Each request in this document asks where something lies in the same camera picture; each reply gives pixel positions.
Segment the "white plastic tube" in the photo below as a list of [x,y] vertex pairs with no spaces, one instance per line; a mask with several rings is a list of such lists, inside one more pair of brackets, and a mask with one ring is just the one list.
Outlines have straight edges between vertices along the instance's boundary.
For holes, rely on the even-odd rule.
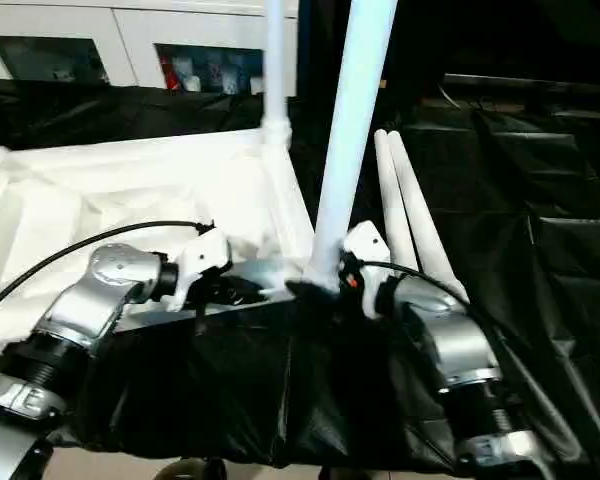
[[417,270],[418,260],[413,248],[409,220],[404,210],[404,203],[402,203],[398,177],[391,158],[387,132],[378,130],[373,139],[376,145],[384,227],[387,232],[389,250],[391,250],[391,261]]
[[353,0],[311,260],[305,278],[336,288],[339,247],[349,227],[397,0]]
[[284,95],[284,1],[267,0],[267,47],[264,51],[265,145],[289,146],[291,126]]
[[431,212],[429,212],[429,207],[427,207],[427,202],[420,189],[418,178],[402,143],[402,137],[398,132],[391,132],[388,138],[404,208],[409,218],[422,270],[427,275],[455,289],[468,301],[467,292],[453,273],[447,252],[442,246],[433,218],[431,218]]

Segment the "floor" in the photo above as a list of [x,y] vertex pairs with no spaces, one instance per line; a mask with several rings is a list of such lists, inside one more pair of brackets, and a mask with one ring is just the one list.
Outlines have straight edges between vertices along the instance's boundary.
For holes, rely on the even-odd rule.
[[[80,449],[58,449],[43,480],[153,480],[173,460],[146,460],[129,455],[91,453]],[[259,465],[228,464],[229,480],[313,480],[318,467],[291,465],[277,470]],[[444,475],[376,472],[373,480],[450,480]]]

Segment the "black cloth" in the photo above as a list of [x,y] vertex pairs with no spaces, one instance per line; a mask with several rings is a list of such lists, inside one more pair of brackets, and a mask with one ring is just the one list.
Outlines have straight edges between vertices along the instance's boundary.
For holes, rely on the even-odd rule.
[[[250,128],[261,111],[257,97],[0,82],[0,145]],[[290,116],[314,220],[331,110],[292,100]],[[400,110],[381,92],[377,127],[402,133],[559,478],[600,478],[600,123]],[[371,141],[351,223],[366,219],[382,228]],[[72,428],[87,448],[146,457],[452,473],[442,408],[401,339],[322,307],[296,301],[116,335]]]

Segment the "robotic arm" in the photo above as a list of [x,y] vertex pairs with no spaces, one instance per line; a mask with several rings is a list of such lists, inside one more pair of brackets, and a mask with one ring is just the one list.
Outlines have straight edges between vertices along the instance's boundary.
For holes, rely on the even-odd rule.
[[0,372],[0,480],[39,480],[52,455],[46,436],[61,425],[90,360],[129,304],[171,296],[184,305],[191,285],[231,265],[227,240],[212,229],[176,263],[123,244],[96,249],[87,271],[49,307],[23,342],[7,347]]
[[389,249],[371,222],[349,232],[343,247],[340,277],[349,285],[352,275],[362,279],[353,284],[363,289],[365,316],[389,318],[406,331],[428,367],[425,379],[444,407],[464,473],[494,479],[539,474],[554,480],[468,303],[451,288],[425,280],[427,275],[389,276],[378,266],[392,265],[386,263]]

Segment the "white cabinet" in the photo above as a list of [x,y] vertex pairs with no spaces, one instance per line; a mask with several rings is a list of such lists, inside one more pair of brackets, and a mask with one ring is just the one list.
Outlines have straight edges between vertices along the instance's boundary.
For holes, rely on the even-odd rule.
[[[123,9],[115,16],[140,86],[165,88],[165,67],[187,70],[178,77],[195,77],[202,91],[233,93],[261,83],[264,16]],[[285,18],[287,96],[295,95],[296,51],[296,19]]]
[[107,8],[0,5],[0,78],[137,83]]
[[[284,4],[296,93],[298,0]],[[0,79],[262,91],[265,0],[0,0]]]

